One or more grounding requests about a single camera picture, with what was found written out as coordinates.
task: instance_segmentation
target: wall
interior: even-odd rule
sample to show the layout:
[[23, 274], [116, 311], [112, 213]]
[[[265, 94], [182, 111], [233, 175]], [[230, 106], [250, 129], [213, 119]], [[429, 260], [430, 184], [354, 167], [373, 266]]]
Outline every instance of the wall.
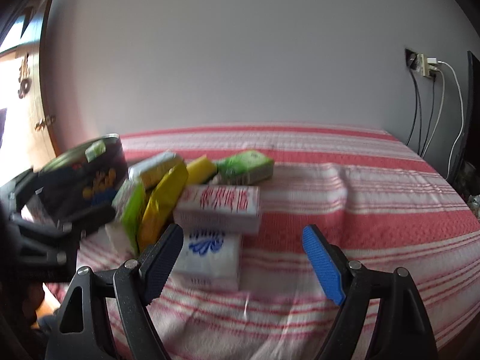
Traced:
[[[364, 125], [405, 140], [415, 99], [404, 47], [453, 65], [465, 96], [467, 50], [480, 56], [454, 0], [53, 0], [47, 37], [63, 148], [108, 132], [237, 121]], [[427, 154], [444, 175], [460, 127], [446, 75]], [[419, 86], [425, 126], [430, 81]]]

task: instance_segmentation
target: blue flower logo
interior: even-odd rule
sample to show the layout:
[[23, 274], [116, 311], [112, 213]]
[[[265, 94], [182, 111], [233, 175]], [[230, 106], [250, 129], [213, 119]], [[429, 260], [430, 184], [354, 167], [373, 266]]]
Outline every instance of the blue flower logo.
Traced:
[[199, 254], [200, 256], [205, 256], [210, 249], [212, 253], [217, 253], [223, 246], [223, 237], [211, 237], [207, 239], [200, 240], [198, 242], [192, 242], [188, 249], [190, 249], [194, 254]]

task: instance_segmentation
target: power outlet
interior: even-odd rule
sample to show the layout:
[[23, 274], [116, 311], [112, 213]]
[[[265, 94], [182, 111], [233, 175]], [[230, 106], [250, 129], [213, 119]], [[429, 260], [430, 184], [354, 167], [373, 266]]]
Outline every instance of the power outlet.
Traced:
[[427, 57], [425, 54], [410, 49], [405, 49], [405, 63], [409, 69], [416, 71], [424, 77], [430, 76]]

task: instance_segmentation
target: door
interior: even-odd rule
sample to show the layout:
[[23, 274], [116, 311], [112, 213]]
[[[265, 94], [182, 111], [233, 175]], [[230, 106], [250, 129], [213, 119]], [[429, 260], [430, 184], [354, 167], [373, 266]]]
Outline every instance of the door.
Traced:
[[[18, 44], [0, 52], [0, 72], [4, 73], [1, 79], [9, 80], [11, 86], [11, 78], [16, 77], [14, 85], [17, 88], [16, 93], [0, 93], [3, 103], [7, 104], [0, 166], [10, 162], [11, 167], [17, 153], [18, 158], [25, 155], [29, 166], [37, 170], [59, 154], [52, 127], [56, 117], [49, 113], [42, 81], [41, 56], [51, 3], [52, 0], [45, 0], [34, 10], [30, 20], [26, 14], [28, 24], [22, 25]], [[24, 170], [21, 167], [25, 167], [25, 161], [18, 164], [16, 173]]]

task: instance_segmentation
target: striped tablecloth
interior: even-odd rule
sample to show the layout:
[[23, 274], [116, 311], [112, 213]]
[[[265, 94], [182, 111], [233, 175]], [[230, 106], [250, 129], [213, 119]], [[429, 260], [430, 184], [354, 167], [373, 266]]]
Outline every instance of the striped tablecloth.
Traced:
[[[187, 161], [255, 149], [275, 160], [260, 183], [260, 234], [245, 237], [241, 290], [209, 293], [167, 285], [149, 307], [177, 359], [312, 359], [338, 308], [326, 300], [303, 252], [301, 233], [316, 224], [350, 259], [368, 268], [411, 272], [438, 347], [480, 310], [480, 226], [447, 182], [381, 130], [317, 125], [224, 125], [123, 136], [127, 159], [173, 150]], [[78, 265], [120, 265], [105, 233], [85, 239]], [[61, 299], [64, 289], [53, 286]], [[120, 352], [126, 339], [110, 307]], [[378, 301], [371, 301], [354, 355], [362, 359]]]

